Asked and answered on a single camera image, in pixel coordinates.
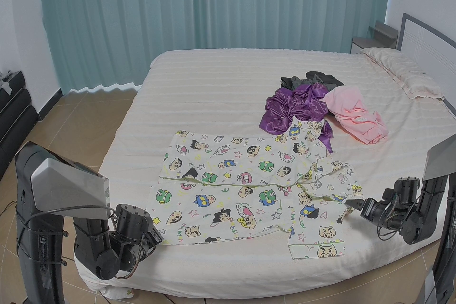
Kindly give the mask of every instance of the fitted sheet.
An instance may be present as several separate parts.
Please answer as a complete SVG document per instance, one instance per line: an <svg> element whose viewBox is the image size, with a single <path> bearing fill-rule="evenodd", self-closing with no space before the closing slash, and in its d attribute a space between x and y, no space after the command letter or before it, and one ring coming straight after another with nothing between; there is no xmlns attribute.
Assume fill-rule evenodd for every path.
<svg viewBox="0 0 456 304"><path fill-rule="evenodd" d="M111 205L148 205L163 156L176 130L206 134L267 136L258 128L265 100L281 76L307 71L333 74L361 90L369 112L379 112L388 140L365 145L326 116L334 131L334 158L353 166L364 196L379 200L401 176L423 175L427 150L456 133L456 121L440 101L410 100L401 87L362 54L301 50L168 51L151 65L105 156L100 173L109 178ZM434 235L408 245L396 235L387 242L355 212L345 218L345 256L293 261L288 234L198 245L158 245L132 278L103 281L77 262L91 289L114 298L113 287L188 297L254 298L290 294L356 276L412 253L438 239L445 217L441 205Z"/></svg>

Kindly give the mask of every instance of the purple satin garment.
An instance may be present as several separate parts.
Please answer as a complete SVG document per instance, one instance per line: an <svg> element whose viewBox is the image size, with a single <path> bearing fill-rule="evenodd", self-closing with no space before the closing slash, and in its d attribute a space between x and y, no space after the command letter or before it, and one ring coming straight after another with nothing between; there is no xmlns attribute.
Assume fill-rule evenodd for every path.
<svg viewBox="0 0 456 304"><path fill-rule="evenodd" d="M275 95L266 99L266 113L263 115L259 127L269 134L282 134L288 130L293 117L302 120L321 121L328 113L328 107L322 102L323 96L328 89L322 84L300 85L295 90L281 87ZM318 137L330 153L330 138L333 137L333 130L328 122L325 123L322 134Z"/></svg>

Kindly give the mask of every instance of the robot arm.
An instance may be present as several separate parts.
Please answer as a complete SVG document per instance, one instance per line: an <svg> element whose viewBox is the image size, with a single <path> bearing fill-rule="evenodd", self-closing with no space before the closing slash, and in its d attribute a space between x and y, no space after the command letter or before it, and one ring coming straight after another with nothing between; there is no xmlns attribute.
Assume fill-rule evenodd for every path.
<svg viewBox="0 0 456 304"><path fill-rule="evenodd" d="M146 211L109 205L109 182L88 167L28 142L15 156L17 254L27 304L63 304L64 216L76 230L74 255L98 278L130 277L163 241ZM114 223L110 232L108 219Z"/></svg>
<svg viewBox="0 0 456 304"><path fill-rule="evenodd" d="M415 304L444 304L453 292L456 275L456 134L432 147L427 154L421 195L416 200L419 179L407 177L385 189L382 200L349 199L345 205L377 226L379 238L399 233L408 244L429 238L436 229L437 212L449 181L445 223L432 270ZM381 235L380 229L390 233Z"/></svg>

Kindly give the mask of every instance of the pillowcase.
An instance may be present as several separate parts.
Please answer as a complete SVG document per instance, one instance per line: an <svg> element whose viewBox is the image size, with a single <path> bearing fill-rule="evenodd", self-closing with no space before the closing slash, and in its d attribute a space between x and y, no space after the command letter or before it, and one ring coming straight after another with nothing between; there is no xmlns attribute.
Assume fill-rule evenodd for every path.
<svg viewBox="0 0 456 304"><path fill-rule="evenodd" d="M364 48L360 53L389 73L410 99L443 97L440 86L404 53L392 48Z"/></svg>

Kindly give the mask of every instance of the headboard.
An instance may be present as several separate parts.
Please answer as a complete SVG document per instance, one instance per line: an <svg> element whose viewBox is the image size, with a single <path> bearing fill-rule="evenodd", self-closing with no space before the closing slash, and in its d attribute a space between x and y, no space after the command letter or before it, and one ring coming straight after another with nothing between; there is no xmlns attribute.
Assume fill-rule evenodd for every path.
<svg viewBox="0 0 456 304"><path fill-rule="evenodd" d="M398 50L436 80L445 96L444 103L456 114L456 42L404 13Z"/></svg>

